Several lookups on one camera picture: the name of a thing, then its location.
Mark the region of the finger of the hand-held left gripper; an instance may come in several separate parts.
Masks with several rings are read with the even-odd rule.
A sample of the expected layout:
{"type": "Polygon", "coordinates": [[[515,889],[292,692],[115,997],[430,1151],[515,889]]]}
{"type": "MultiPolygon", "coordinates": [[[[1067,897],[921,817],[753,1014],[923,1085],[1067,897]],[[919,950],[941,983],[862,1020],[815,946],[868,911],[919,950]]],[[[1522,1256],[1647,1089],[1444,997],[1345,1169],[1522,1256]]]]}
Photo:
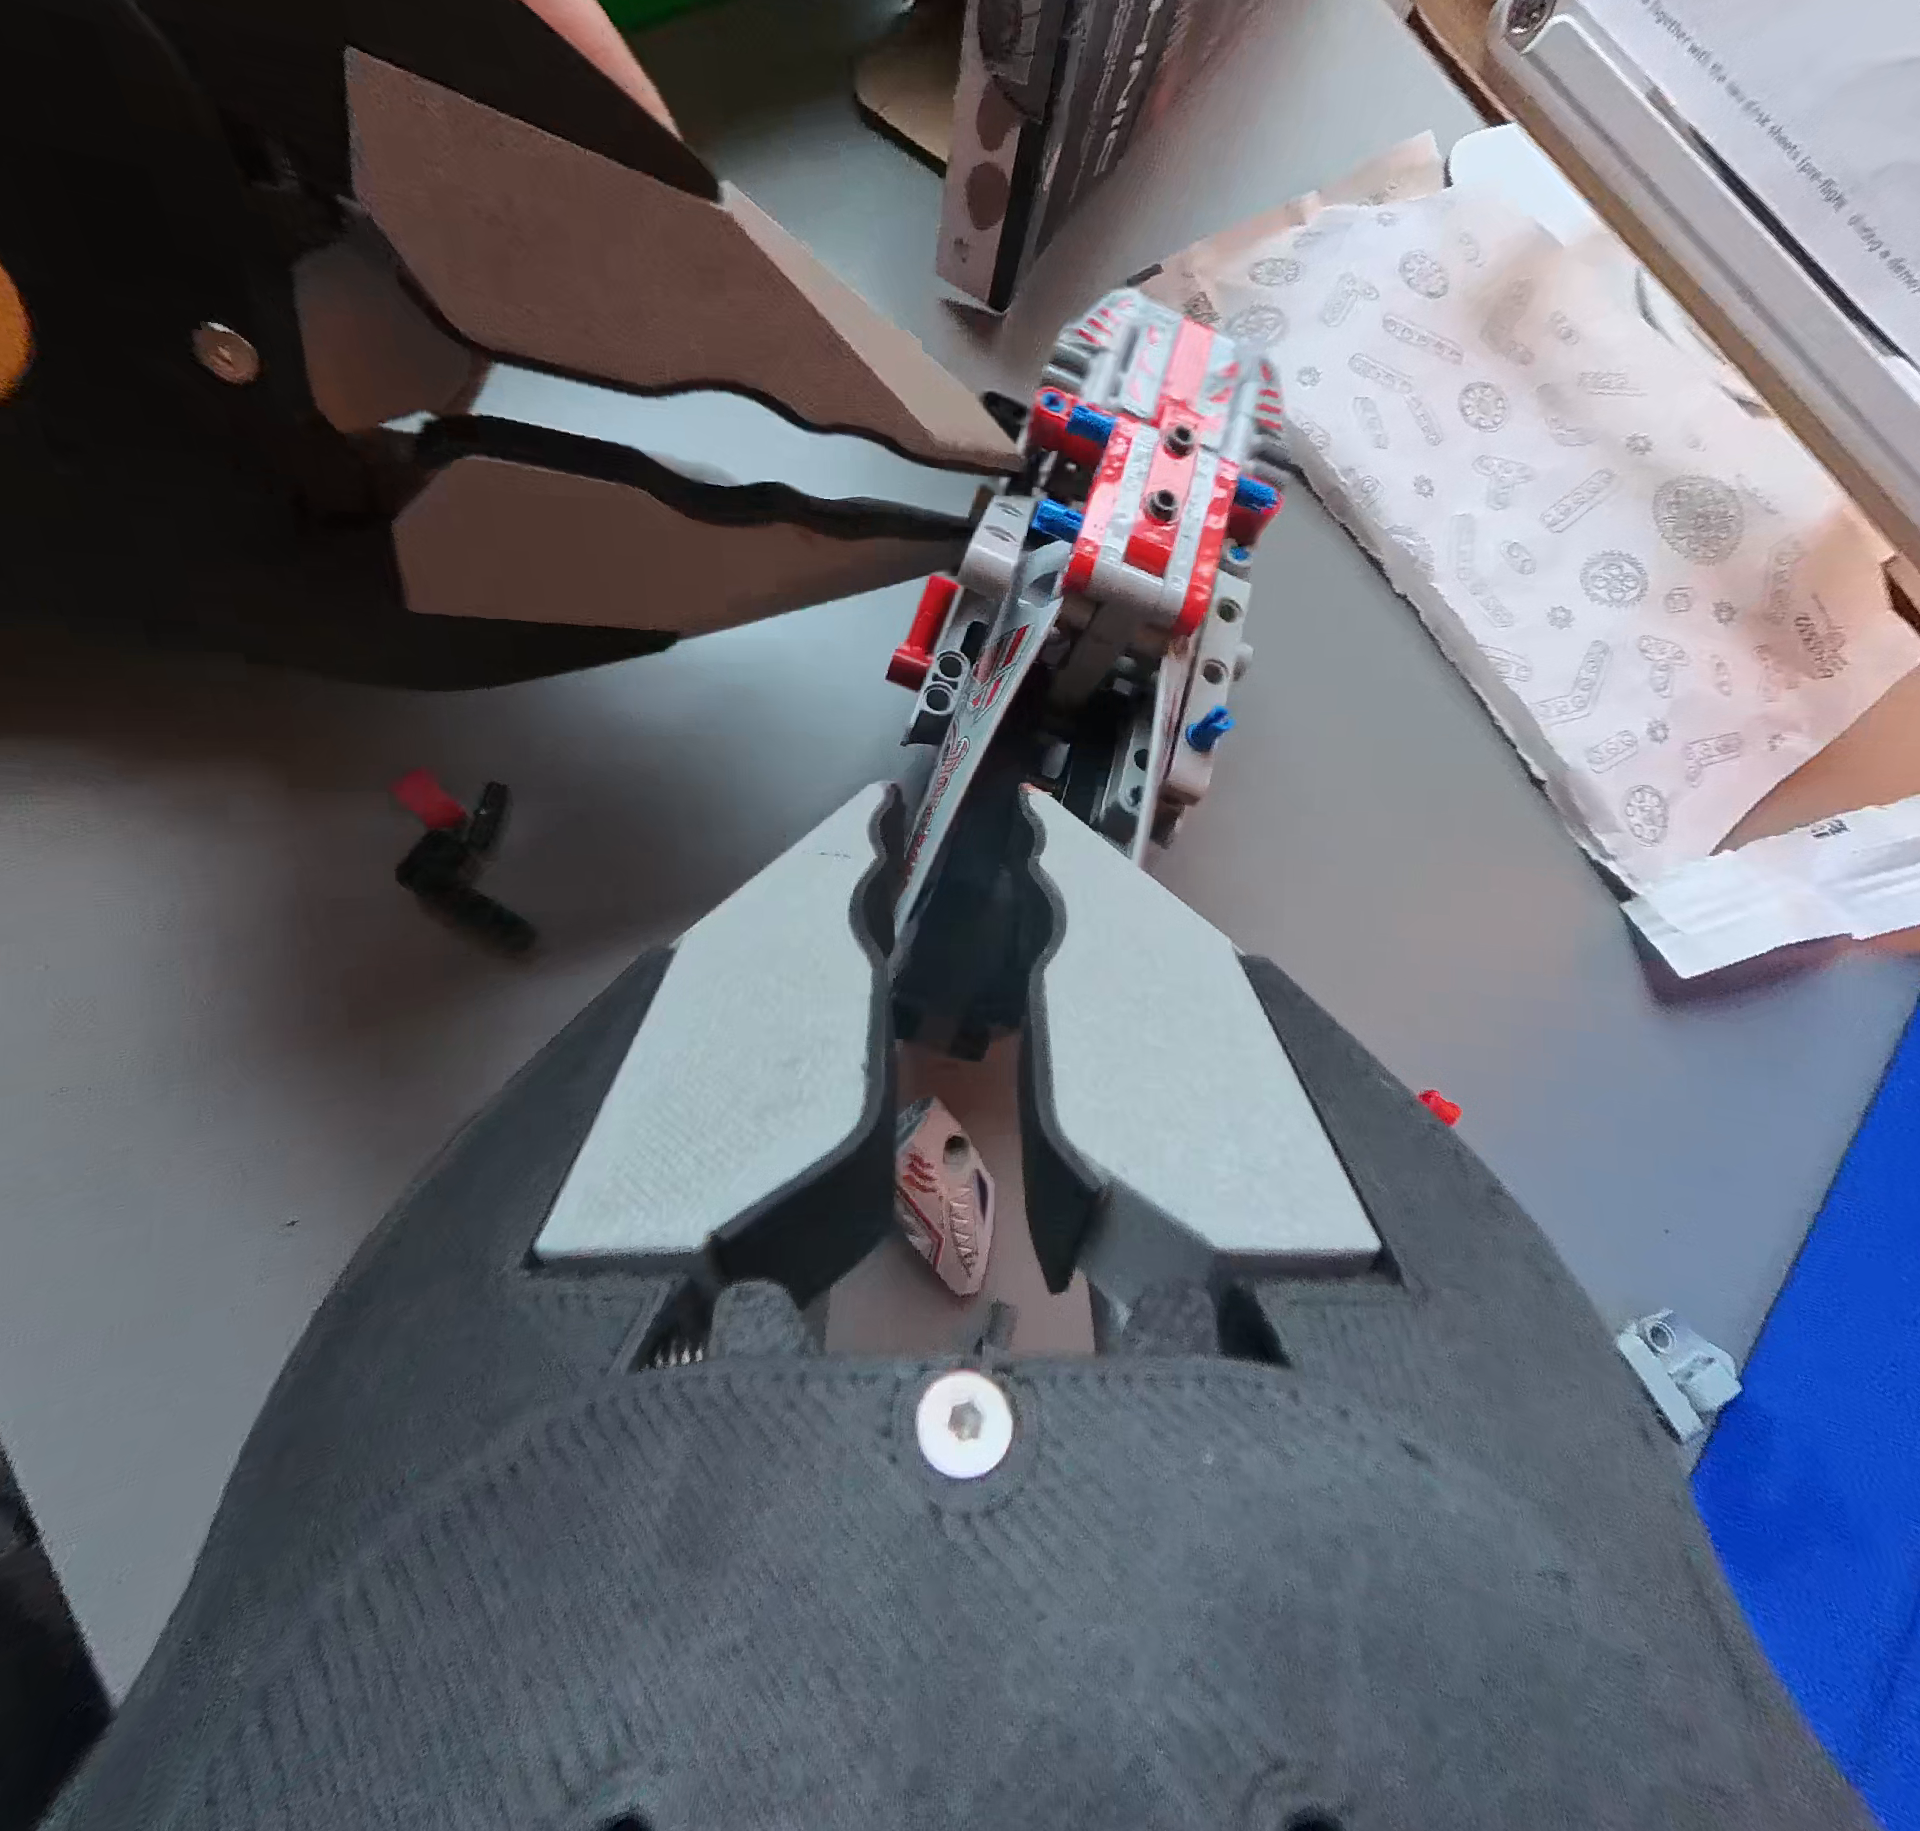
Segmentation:
{"type": "Polygon", "coordinates": [[[418,616],[687,640],[955,570],[994,496],[955,511],[708,482],[642,451],[523,422],[430,422],[395,518],[418,616]]]}
{"type": "Polygon", "coordinates": [[[357,205],[473,349],[719,389],[933,468],[1018,463],[977,394],[737,186],[698,198],[361,50],[344,105],[357,205]]]}

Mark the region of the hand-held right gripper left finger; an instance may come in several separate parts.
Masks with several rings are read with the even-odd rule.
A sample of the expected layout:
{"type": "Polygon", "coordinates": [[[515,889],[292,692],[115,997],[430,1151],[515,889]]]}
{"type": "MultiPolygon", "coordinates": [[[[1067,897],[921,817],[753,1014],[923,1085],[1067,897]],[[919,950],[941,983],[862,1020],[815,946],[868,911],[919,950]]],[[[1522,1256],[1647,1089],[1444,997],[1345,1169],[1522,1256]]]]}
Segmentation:
{"type": "Polygon", "coordinates": [[[676,942],[532,1268],[762,1282],[807,1309],[877,1247],[897,893],[901,788],[869,786],[676,942]]]}

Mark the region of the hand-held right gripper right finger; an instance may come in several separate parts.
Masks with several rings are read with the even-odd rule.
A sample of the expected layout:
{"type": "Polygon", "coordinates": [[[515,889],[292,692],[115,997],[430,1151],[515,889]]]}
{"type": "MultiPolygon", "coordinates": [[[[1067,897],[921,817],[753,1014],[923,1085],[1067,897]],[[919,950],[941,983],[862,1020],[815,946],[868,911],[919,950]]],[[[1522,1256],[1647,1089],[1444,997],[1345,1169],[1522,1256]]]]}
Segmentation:
{"type": "Polygon", "coordinates": [[[1049,1291],[1377,1268],[1383,1240],[1235,944],[1056,801],[1021,792],[1038,935],[1021,1175],[1049,1291]]]}

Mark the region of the grey printed lego panel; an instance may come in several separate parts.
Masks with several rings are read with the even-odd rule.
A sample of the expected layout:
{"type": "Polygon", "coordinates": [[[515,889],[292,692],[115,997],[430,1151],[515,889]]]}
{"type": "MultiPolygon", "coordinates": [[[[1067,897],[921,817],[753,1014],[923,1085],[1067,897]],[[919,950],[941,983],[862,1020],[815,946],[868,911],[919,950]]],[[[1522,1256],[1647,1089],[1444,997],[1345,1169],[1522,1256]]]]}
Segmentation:
{"type": "Polygon", "coordinates": [[[947,1293],[973,1299],[985,1286],[994,1179],[941,1098],[919,1098],[901,1110],[894,1210],[901,1236],[947,1293]]]}

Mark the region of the red grey lego vehicle model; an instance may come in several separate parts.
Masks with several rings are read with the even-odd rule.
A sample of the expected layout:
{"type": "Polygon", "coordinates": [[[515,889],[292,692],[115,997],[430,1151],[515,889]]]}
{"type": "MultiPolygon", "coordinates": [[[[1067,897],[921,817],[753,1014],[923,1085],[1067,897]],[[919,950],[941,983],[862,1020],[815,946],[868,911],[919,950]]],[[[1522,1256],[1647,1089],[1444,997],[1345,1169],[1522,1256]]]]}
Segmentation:
{"type": "Polygon", "coordinates": [[[966,1060],[1021,1028],[1043,929],[1018,799],[1059,801],[1131,864],[1213,786],[1250,653],[1254,552],[1284,506],[1271,363],[1138,285],[1056,338],[1021,453],[887,666],[929,751],[896,911],[894,1029],[966,1060]]]}

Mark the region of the small black lego piece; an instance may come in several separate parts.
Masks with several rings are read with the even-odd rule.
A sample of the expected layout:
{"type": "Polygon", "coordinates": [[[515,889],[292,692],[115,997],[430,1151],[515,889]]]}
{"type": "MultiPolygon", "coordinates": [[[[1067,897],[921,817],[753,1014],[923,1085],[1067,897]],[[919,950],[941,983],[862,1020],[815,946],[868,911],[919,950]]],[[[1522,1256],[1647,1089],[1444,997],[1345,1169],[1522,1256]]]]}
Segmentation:
{"type": "Polygon", "coordinates": [[[511,789],[501,781],[489,781],[464,809],[463,834],[428,834],[419,829],[399,857],[395,879],[424,911],[473,942],[498,954],[528,954],[537,942],[535,926],[479,889],[512,812],[511,789]]]}

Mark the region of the black lego set box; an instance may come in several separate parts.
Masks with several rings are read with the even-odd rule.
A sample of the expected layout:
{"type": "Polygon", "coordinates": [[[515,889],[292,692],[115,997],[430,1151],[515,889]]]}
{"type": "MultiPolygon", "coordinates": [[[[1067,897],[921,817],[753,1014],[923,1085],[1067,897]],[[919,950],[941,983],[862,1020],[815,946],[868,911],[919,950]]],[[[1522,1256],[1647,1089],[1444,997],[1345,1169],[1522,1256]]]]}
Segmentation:
{"type": "Polygon", "coordinates": [[[961,0],[935,272],[1006,311],[1022,275],[1265,0],[961,0]]]}

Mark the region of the small grey lego connector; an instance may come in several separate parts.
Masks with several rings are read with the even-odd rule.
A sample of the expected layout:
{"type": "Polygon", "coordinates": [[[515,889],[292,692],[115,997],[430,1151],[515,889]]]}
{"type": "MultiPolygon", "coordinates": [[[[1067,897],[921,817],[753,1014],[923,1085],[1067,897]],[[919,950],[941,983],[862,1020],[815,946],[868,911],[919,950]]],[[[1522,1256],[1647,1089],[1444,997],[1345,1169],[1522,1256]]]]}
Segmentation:
{"type": "Polygon", "coordinates": [[[1699,1446],[1719,1413],[1741,1398],[1742,1381],[1734,1357],[1672,1311],[1647,1312],[1627,1324],[1616,1350],[1636,1372],[1668,1434],[1683,1447],[1699,1446]]]}

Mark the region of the brown box stand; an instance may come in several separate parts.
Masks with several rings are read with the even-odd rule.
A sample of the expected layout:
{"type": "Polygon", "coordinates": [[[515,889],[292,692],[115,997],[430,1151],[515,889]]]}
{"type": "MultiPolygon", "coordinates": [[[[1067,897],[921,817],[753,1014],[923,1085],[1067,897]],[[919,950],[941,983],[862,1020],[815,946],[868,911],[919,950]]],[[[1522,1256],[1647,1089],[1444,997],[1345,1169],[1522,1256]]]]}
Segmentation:
{"type": "Polygon", "coordinates": [[[863,122],[935,172],[947,170],[964,3],[916,0],[856,65],[863,122]]]}

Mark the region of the white torn paper bag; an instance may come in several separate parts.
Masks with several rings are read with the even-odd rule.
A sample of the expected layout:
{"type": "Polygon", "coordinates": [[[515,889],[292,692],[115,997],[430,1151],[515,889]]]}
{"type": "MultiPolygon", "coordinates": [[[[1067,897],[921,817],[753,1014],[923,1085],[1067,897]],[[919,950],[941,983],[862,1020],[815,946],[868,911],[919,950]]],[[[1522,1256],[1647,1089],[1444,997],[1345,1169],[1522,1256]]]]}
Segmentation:
{"type": "Polygon", "coordinates": [[[1622,914],[1675,981],[1807,944],[1913,934],[1917,799],[1683,864],[1625,900],[1622,914]]]}

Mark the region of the printed paper bag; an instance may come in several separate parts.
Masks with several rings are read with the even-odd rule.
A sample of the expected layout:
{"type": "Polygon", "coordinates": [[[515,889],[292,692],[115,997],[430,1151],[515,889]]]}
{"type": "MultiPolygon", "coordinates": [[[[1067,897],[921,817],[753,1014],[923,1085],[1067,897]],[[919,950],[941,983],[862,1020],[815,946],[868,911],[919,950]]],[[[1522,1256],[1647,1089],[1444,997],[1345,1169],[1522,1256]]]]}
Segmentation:
{"type": "Polygon", "coordinates": [[[1284,455],[1633,893],[1916,683],[1895,552],[1585,209],[1421,136],[1148,284],[1272,368],[1284,455]]]}

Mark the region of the blue plastic bin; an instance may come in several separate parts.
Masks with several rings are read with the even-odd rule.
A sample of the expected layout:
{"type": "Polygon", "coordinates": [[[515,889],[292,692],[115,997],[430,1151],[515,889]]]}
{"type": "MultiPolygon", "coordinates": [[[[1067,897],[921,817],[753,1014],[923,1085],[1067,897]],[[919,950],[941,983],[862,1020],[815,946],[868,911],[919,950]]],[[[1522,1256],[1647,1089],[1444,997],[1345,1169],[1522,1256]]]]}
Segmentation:
{"type": "Polygon", "coordinates": [[[1726,1579],[1881,1828],[1917,1824],[1917,1020],[1693,1473],[1726,1579]]]}

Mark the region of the instruction sheet on stand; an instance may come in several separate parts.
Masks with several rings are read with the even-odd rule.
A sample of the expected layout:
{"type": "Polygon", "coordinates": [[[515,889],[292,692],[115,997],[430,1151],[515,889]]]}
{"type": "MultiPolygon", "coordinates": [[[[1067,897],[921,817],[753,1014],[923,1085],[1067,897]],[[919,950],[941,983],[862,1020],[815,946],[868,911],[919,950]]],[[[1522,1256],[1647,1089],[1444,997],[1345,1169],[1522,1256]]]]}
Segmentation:
{"type": "MultiPolygon", "coordinates": [[[[1547,156],[1547,159],[1556,166],[1556,170],[1559,172],[1559,177],[1574,189],[1574,194],[1581,198],[1581,201],[1583,201],[1587,209],[1592,209],[1592,210],[1596,213],[1596,216],[1598,216],[1611,231],[1616,231],[1616,229],[1607,224],[1607,220],[1595,209],[1595,201],[1592,201],[1592,198],[1589,198],[1589,192],[1587,192],[1585,182],[1583,182],[1579,177],[1574,177],[1574,174],[1570,172],[1570,166],[1569,166],[1569,163],[1564,163],[1563,159],[1554,156],[1554,152],[1552,152],[1552,151],[1549,151],[1549,148],[1535,136],[1535,131],[1528,129],[1528,124],[1524,122],[1524,116],[1520,116],[1520,115],[1514,112],[1514,107],[1509,103],[1509,98],[1504,98],[1504,97],[1499,94],[1499,91],[1495,88],[1495,83],[1494,83],[1494,75],[1491,75],[1490,66],[1487,66],[1487,50],[1486,50],[1486,20],[1487,20],[1487,16],[1490,16],[1490,8],[1491,8],[1495,3],[1497,3],[1497,0],[1411,0],[1411,17],[1412,17],[1412,22],[1416,25],[1416,28],[1427,37],[1427,42],[1429,42],[1429,44],[1431,44],[1431,46],[1433,46],[1433,48],[1436,48],[1436,50],[1437,50],[1437,51],[1452,65],[1452,73],[1460,77],[1460,82],[1461,82],[1466,88],[1475,91],[1477,97],[1487,105],[1487,109],[1491,109],[1491,112],[1495,112],[1499,119],[1504,119],[1504,121],[1509,121],[1509,122],[1522,127],[1522,129],[1532,137],[1532,141],[1539,146],[1539,151],[1543,152],[1543,156],[1547,156]]],[[[1668,103],[1668,97],[1664,97],[1662,93],[1659,93],[1659,97],[1662,98],[1662,103],[1668,105],[1668,109],[1674,115],[1672,105],[1668,103]]],[[[1704,141],[1702,141],[1696,134],[1693,134],[1693,137],[1697,140],[1697,144],[1699,144],[1706,152],[1709,152],[1709,151],[1704,146],[1704,141]]],[[[1748,192],[1746,192],[1746,189],[1744,189],[1744,186],[1742,186],[1742,184],[1741,184],[1741,182],[1726,170],[1726,166],[1722,166],[1720,161],[1716,161],[1715,156],[1713,156],[1713,161],[1716,163],[1716,168],[1719,168],[1727,179],[1732,179],[1732,181],[1736,182],[1736,186],[1741,186],[1741,196],[1742,196],[1748,205],[1758,206],[1758,209],[1763,213],[1766,221],[1768,221],[1773,228],[1776,228],[1779,231],[1787,235],[1787,231],[1773,220],[1773,215],[1766,213],[1766,210],[1754,201],[1754,198],[1753,198],[1753,196],[1750,196],[1750,194],[1748,194],[1748,192]]],[[[1627,247],[1628,247],[1628,249],[1643,263],[1642,254],[1638,254],[1636,247],[1633,247],[1631,242],[1627,242],[1627,247]]],[[[1824,284],[1827,284],[1831,290],[1837,293],[1837,285],[1834,285],[1834,284],[1831,284],[1818,268],[1814,268],[1814,272],[1821,276],[1824,284]]],[[[1858,313],[1843,300],[1843,297],[1841,297],[1839,293],[1837,293],[1837,297],[1841,299],[1841,302],[1843,302],[1853,315],[1858,315],[1858,313]]],[[[1873,334],[1873,338],[1874,338],[1874,340],[1878,340],[1878,341],[1893,355],[1895,365],[1897,365],[1901,372],[1906,372],[1906,373],[1912,377],[1913,386],[1916,386],[1916,365],[1913,365],[1910,359],[1901,359],[1899,355],[1895,355],[1895,351],[1881,341],[1881,338],[1879,338],[1874,331],[1869,329],[1869,333],[1870,333],[1870,334],[1873,334]]],[[[1789,429],[1792,429],[1793,435],[1809,449],[1809,445],[1803,439],[1803,435],[1801,435],[1793,428],[1789,428],[1789,429]]],[[[1901,597],[1903,597],[1903,601],[1906,601],[1907,616],[1913,618],[1913,616],[1916,616],[1916,553],[1917,553],[1917,525],[1916,525],[1916,543],[1913,543],[1913,546],[1907,546],[1907,543],[1903,543],[1903,540],[1899,540],[1899,538],[1891,538],[1891,536],[1886,536],[1886,533],[1879,527],[1879,524],[1874,521],[1874,518],[1873,518],[1870,512],[1866,512],[1866,511],[1863,511],[1863,508],[1859,508],[1859,512],[1863,512],[1863,515],[1865,515],[1865,518],[1866,518],[1866,520],[1881,533],[1881,536],[1883,536],[1883,540],[1887,543],[1887,547],[1893,547],[1893,552],[1895,552],[1895,580],[1893,580],[1893,582],[1895,582],[1897,591],[1901,593],[1901,597]]]]}

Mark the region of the printed instruction sheet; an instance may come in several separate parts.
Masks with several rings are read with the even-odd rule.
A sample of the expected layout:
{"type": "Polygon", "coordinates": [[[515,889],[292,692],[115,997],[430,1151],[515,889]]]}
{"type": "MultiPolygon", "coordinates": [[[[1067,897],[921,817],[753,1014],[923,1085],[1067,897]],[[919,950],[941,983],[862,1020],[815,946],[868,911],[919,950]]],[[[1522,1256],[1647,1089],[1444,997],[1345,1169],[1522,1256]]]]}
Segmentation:
{"type": "Polygon", "coordinates": [[[1916,361],[1917,0],[1577,3],[1916,361]]]}

